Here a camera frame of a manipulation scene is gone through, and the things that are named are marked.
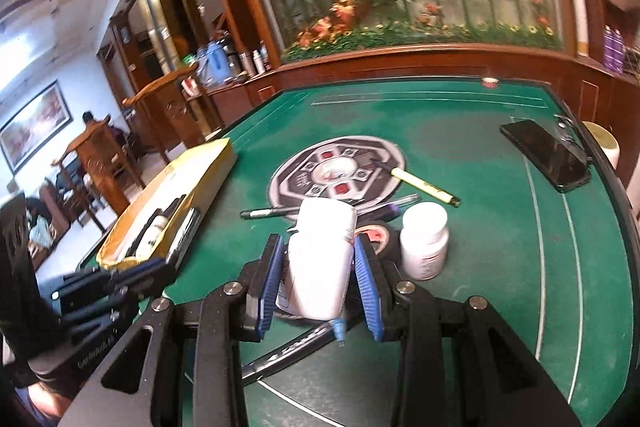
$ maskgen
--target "metal screw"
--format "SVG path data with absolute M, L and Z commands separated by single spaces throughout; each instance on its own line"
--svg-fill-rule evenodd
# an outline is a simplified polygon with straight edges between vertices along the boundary
M 489 302 L 484 297 L 474 295 L 469 299 L 469 306 L 475 310 L 484 310 L 489 305 Z
M 238 281 L 231 281 L 225 284 L 222 291 L 227 295 L 236 295 L 242 291 L 242 285 Z
M 415 284 L 411 281 L 400 281 L 396 284 L 396 290 L 402 295 L 409 295 L 415 291 Z
M 171 304 L 171 301 L 166 297 L 158 297 L 151 303 L 151 308 L 155 312 L 163 312 L 169 307 L 169 304 Z

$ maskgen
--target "yellow box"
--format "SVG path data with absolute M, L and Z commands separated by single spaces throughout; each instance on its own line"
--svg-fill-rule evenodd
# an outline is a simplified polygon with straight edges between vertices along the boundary
M 187 149 L 149 183 L 118 218 L 96 255 L 101 267 L 124 270 L 152 257 L 165 257 L 184 218 L 192 207 L 204 214 L 228 176 L 236 153 L 228 138 Z M 118 261 L 122 248 L 129 248 L 156 208 L 163 210 L 185 194 L 174 215 L 161 232 L 149 256 Z

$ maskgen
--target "green felt tabletop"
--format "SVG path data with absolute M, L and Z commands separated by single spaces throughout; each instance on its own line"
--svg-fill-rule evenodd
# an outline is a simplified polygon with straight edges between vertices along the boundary
M 270 233 L 285 233 L 284 218 L 244 221 L 238 214 L 268 206 L 270 177 L 287 158 L 332 137 L 381 137 L 399 146 L 409 172 L 462 200 L 447 207 L 444 270 L 422 284 L 441 298 L 489 299 L 583 425 L 594 426 L 622 392 L 630 363 L 632 289 L 622 232 L 593 166 L 589 184 L 559 194 L 498 131 L 530 118 L 557 136 L 560 110 L 536 84 L 488 89 L 464 78 L 285 92 L 226 134 L 238 161 L 166 293 L 178 303 L 203 298 L 257 258 Z M 394 197 L 412 192 L 401 184 Z M 274 321 L 263 343 L 242 345 L 243 362 L 301 332 Z M 330 344 L 265 385 L 245 388 L 251 425 L 326 425 L 274 391 L 340 425 L 388 425 L 398 349 L 376 344 L 364 325 L 354 328 L 343 348 Z

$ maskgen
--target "black phone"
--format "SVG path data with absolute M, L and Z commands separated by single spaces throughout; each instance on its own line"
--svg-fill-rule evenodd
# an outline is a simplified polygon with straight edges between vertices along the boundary
M 568 192 L 591 179 L 588 165 L 533 120 L 501 125 L 500 132 L 531 160 L 558 192 Z

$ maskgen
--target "framed painting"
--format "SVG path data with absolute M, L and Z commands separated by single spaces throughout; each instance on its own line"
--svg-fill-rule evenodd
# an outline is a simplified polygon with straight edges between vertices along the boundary
M 15 174 L 72 121 L 58 81 L 49 84 L 0 128 L 0 148 Z

